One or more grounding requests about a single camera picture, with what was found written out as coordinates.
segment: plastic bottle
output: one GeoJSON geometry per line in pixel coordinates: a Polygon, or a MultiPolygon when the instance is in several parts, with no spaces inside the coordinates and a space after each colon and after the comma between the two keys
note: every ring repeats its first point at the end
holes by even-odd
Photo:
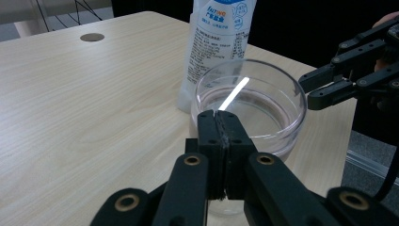
{"type": "Polygon", "coordinates": [[[197,82],[215,65],[243,58],[256,0],[194,0],[177,106],[189,113],[197,82]]]}

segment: floor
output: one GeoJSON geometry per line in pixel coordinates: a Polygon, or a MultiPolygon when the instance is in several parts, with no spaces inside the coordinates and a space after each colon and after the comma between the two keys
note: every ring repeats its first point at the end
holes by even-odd
{"type": "MultiPolygon", "coordinates": [[[[112,8],[95,9],[95,13],[103,20],[113,18],[112,8]]],[[[90,12],[80,12],[81,24],[99,21],[90,12]]],[[[76,26],[77,15],[59,15],[49,18],[54,30],[76,26]]],[[[20,38],[14,24],[0,24],[0,41],[20,38]]],[[[384,175],[391,163],[396,147],[366,137],[355,131],[352,132],[347,161],[343,172],[342,186],[351,186],[373,195],[382,185],[384,175]]],[[[393,213],[399,216],[399,179],[387,198],[382,202],[393,213]]]]}

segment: light wood table surface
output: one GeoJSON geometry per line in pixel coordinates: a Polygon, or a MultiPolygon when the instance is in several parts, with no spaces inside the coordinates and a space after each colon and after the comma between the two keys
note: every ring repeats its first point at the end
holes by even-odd
{"type": "MultiPolygon", "coordinates": [[[[188,137],[176,107],[188,29],[142,12],[0,43],[0,225],[89,225],[114,192],[168,180],[188,137]]],[[[313,70],[250,45],[246,57],[295,78],[313,70]]],[[[286,162],[322,196],[341,184],[354,110],[309,111],[286,162]]]]}

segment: clear glass bowl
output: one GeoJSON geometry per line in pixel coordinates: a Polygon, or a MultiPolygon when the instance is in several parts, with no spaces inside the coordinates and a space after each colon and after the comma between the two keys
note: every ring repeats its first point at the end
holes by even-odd
{"type": "Polygon", "coordinates": [[[213,67],[197,83],[191,137],[198,136],[198,114],[209,109],[237,115],[259,152],[285,161],[305,119],[307,101],[302,87],[279,67],[236,59],[213,67]]]}

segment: cable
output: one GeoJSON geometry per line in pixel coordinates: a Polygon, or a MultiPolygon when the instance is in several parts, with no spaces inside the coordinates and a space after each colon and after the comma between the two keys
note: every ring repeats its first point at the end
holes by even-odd
{"type": "Polygon", "coordinates": [[[61,20],[59,20],[59,22],[60,22],[61,24],[63,24],[63,25],[65,26],[65,28],[68,28],[64,23],[62,23],[61,20]]]}
{"type": "Polygon", "coordinates": [[[44,25],[46,25],[47,32],[50,32],[49,26],[47,25],[47,22],[46,22],[46,20],[44,19],[44,15],[43,15],[43,12],[41,11],[41,7],[40,7],[40,4],[39,4],[38,0],[36,0],[36,3],[38,4],[39,11],[40,11],[40,14],[41,14],[41,18],[42,18],[43,21],[44,21],[44,25]]]}
{"type": "Polygon", "coordinates": [[[388,169],[387,176],[385,177],[381,188],[379,188],[379,190],[375,194],[376,200],[382,201],[385,199],[388,193],[390,193],[390,190],[397,176],[399,176],[399,143],[396,146],[396,151],[393,155],[393,159],[391,161],[390,168],[388,169]]]}
{"type": "Polygon", "coordinates": [[[75,7],[76,7],[76,15],[77,15],[77,23],[80,25],[80,17],[79,17],[79,7],[77,6],[77,1],[75,1],[75,7]]]}
{"type": "Polygon", "coordinates": [[[83,0],[83,2],[86,4],[86,6],[88,6],[88,8],[91,10],[91,13],[92,13],[93,15],[95,15],[100,21],[103,20],[103,19],[100,18],[100,17],[97,15],[97,13],[88,5],[88,3],[86,2],[86,0],[83,0]]]}
{"type": "Polygon", "coordinates": [[[101,17],[99,17],[91,8],[87,8],[85,7],[82,3],[78,2],[77,0],[75,0],[75,4],[79,4],[81,7],[83,7],[85,10],[89,11],[91,14],[93,14],[95,17],[97,17],[97,19],[99,19],[100,21],[102,21],[103,19],[101,17]]]}
{"type": "Polygon", "coordinates": [[[68,13],[68,16],[70,16],[75,22],[77,22],[79,25],[81,25],[78,21],[76,21],[76,19],[74,19],[70,13],[68,13]]]}

